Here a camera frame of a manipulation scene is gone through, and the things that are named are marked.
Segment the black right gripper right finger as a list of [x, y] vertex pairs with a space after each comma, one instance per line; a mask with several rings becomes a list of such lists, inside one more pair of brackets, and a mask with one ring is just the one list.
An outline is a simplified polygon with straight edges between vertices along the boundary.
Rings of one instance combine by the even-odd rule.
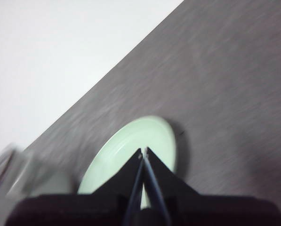
[[161, 214], [167, 226], [179, 226], [180, 211], [177, 203], [182, 197], [200, 194], [177, 177], [148, 147], [144, 155], [144, 186], [150, 207]]

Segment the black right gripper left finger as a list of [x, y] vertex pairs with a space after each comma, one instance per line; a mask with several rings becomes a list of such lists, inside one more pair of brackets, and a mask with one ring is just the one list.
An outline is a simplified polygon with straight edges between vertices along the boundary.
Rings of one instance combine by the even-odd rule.
[[129, 226], [140, 211], [143, 154], [137, 149], [120, 170], [91, 195], [96, 198], [93, 226]]

